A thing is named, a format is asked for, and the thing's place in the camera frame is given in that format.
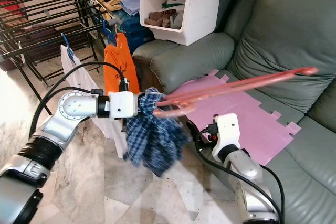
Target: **tiled floor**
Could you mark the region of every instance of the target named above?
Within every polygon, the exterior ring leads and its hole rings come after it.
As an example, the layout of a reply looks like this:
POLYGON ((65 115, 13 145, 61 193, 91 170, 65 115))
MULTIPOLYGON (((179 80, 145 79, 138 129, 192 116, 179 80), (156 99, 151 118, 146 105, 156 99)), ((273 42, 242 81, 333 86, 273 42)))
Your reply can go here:
MULTIPOLYGON (((77 55, 89 52, 83 49, 77 55)), ((38 69, 51 72, 59 64, 44 62, 38 69)), ((47 87, 26 71, 44 95, 47 87)), ((102 74, 90 74, 102 86, 102 74)), ((52 111, 58 99, 49 102, 52 111)), ((0 71, 0 166, 27 141, 37 104, 17 70, 0 71)), ((39 121, 46 117, 44 111, 39 121)), ((118 159, 114 141, 105 140, 91 121, 81 124, 41 191, 44 198, 32 224, 240 223, 233 193, 190 150, 157 178, 144 167, 118 159)))

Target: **pink puzzle mat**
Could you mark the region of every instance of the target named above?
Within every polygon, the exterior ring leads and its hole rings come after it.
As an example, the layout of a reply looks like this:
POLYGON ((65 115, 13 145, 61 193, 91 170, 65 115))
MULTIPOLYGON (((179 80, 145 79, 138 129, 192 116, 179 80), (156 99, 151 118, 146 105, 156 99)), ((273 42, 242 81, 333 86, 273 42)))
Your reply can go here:
MULTIPOLYGON (((215 76, 217 72, 218 70, 214 69, 208 76, 186 82, 174 94, 226 83, 228 76, 220 79, 215 76)), ((261 109, 260 105, 261 102, 247 93, 235 92, 196 103, 196 110, 187 117, 196 124, 199 130, 202 130, 205 125, 213 122, 214 114, 237 114, 240 147, 245 148, 255 161, 266 165, 293 140, 289 134, 295 135, 301 127, 293 122, 283 126, 277 122, 281 117, 279 112, 274 111, 269 114, 261 109)))

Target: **black metal rack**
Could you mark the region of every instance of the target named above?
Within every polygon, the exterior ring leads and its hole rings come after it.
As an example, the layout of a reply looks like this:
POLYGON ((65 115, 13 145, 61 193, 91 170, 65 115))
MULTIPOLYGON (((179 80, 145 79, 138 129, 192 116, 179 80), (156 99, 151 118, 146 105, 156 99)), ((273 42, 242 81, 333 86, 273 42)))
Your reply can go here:
MULTIPOLYGON (((0 46, 2 46, 0 61, 10 59, 39 100, 41 100, 40 95, 22 67, 26 65, 36 78, 46 85, 49 85, 47 81, 51 78, 63 74, 63 70, 59 69, 43 76, 37 69, 38 63, 60 55, 60 44, 65 45, 61 33, 66 35, 73 50, 86 46, 91 47, 92 56, 81 59, 81 61, 90 58, 98 61, 93 47, 93 40, 96 39, 93 31, 97 31, 102 45, 106 46, 100 32, 102 24, 97 24, 97 19, 101 20, 101 15, 104 13, 108 13, 111 17, 113 14, 99 0, 95 0, 94 5, 89 5, 91 0, 0 1, 12 1, 0 5, 0 8, 13 7, 18 4, 24 5, 0 13, 0 46), (99 11, 92 11, 92 8, 99 6, 102 7, 99 8, 99 11), (17 21, 20 21, 20 24, 13 25, 13 22, 17 21)), ((94 67, 89 71, 96 69, 99 72, 99 67, 94 67)))

